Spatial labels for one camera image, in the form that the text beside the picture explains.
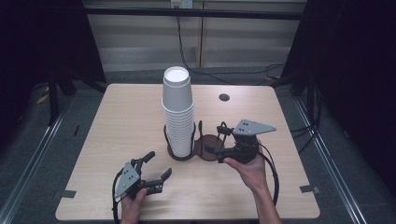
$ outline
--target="brown cup holder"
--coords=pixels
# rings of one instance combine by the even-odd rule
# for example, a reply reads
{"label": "brown cup holder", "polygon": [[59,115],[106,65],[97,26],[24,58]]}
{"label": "brown cup holder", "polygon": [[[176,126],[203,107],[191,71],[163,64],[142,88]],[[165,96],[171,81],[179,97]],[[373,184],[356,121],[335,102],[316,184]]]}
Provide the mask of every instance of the brown cup holder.
{"label": "brown cup holder", "polygon": [[205,146],[204,145],[209,145],[215,148],[223,148],[223,141],[218,138],[217,136],[215,136],[214,134],[202,134],[202,121],[200,120],[199,122],[199,132],[200,132],[200,138],[198,140],[193,140],[194,136],[195,136],[195,123],[194,123],[194,130],[191,134],[191,153],[190,155],[188,155],[187,157],[177,157],[174,155],[172,148],[169,144],[169,140],[168,137],[166,135],[166,125],[163,126],[163,134],[165,135],[165,139],[166,142],[168,143],[168,153],[171,156],[172,159],[176,160],[176,161],[187,161],[189,159],[191,159],[192,157],[194,157],[195,155],[201,157],[201,159],[203,159],[204,161],[216,161],[217,157],[215,154],[207,152],[205,150]]}

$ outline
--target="black tape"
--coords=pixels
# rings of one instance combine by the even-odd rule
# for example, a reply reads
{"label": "black tape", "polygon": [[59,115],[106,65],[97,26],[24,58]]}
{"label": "black tape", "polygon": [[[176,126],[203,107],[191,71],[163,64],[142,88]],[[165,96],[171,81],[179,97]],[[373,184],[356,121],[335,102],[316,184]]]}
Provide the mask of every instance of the black tape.
{"label": "black tape", "polygon": [[320,193],[318,187],[312,187],[310,185],[301,186],[300,190],[301,193],[307,193],[307,192],[314,192],[314,194]]}
{"label": "black tape", "polygon": [[61,199],[61,198],[74,198],[76,195],[76,191],[73,190],[62,190],[62,191],[55,191],[52,195],[53,199]]}

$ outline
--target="white paper cup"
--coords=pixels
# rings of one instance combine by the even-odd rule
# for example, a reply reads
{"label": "white paper cup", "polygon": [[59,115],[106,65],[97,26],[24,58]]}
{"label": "white paper cup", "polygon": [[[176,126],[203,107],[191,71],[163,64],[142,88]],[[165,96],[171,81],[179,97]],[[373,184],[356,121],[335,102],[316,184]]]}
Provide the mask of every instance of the white paper cup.
{"label": "white paper cup", "polygon": [[189,71],[170,67],[163,75],[163,107],[170,112],[181,112],[193,104]]}
{"label": "white paper cup", "polygon": [[175,156],[183,158],[191,154],[191,138],[178,140],[172,139],[172,137],[167,134],[169,139],[169,144],[172,148],[172,152]]}
{"label": "white paper cup", "polygon": [[187,139],[191,138],[192,131],[193,131],[193,127],[192,128],[186,128],[183,131],[171,131],[171,130],[167,131],[166,130],[166,133],[174,141],[176,141],[176,140],[177,141],[178,140],[183,141],[183,140],[187,140]]}
{"label": "white paper cup", "polygon": [[183,124],[183,123],[188,122],[189,120],[190,121],[194,120],[193,113],[183,115],[183,116],[172,116],[172,115],[167,115],[167,114],[165,114],[164,116],[165,116],[166,123],[169,123],[169,124]]}
{"label": "white paper cup", "polygon": [[175,133],[175,134],[183,134],[186,132],[191,131],[193,129],[193,125],[187,124],[183,126],[172,126],[170,124],[166,125],[166,127],[169,129],[169,133]]}
{"label": "white paper cup", "polygon": [[169,110],[168,108],[166,108],[166,106],[163,104],[163,113],[168,116],[168,117],[186,117],[188,115],[193,114],[194,112],[194,101],[192,100],[192,104],[190,105],[189,108],[182,110],[182,111],[173,111],[173,110]]}

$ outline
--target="small round object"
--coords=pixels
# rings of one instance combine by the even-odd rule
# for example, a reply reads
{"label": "small round object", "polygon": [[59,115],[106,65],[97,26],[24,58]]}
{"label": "small round object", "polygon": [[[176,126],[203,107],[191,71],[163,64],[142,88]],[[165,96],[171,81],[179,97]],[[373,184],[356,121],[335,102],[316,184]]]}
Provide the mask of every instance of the small round object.
{"label": "small round object", "polygon": [[219,96],[219,99],[220,99],[221,101],[226,102],[226,101],[229,101],[229,100],[230,100],[230,96],[229,96],[228,94],[226,94],[226,93],[222,93],[222,94]]}

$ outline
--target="black mount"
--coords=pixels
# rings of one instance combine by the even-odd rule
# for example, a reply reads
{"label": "black mount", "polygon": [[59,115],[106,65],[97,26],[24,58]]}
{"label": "black mount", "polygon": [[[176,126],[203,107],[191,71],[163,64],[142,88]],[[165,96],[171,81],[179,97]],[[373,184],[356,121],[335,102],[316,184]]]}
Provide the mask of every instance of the black mount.
{"label": "black mount", "polygon": [[228,128],[222,122],[218,126],[218,137],[224,134],[223,142],[226,136],[233,135],[235,146],[229,148],[215,148],[210,145],[205,145],[207,152],[213,153],[218,158],[219,163],[223,163],[224,158],[233,158],[241,163],[248,163],[252,161],[257,153],[260,151],[260,144],[257,140],[257,133],[268,133],[275,131],[276,128],[266,124],[261,124],[248,119],[242,119],[235,128]]}
{"label": "black mount", "polygon": [[151,151],[144,158],[131,159],[131,162],[125,164],[124,168],[122,168],[120,183],[114,198],[120,197],[123,192],[126,192],[129,197],[135,198],[137,192],[141,189],[148,189],[147,195],[163,192],[163,183],[172,174],[172,168],[163,173],[161,179],[158,180],[146,181],[141,178],[143,162],[149,162],[154,156],[155,152]]}

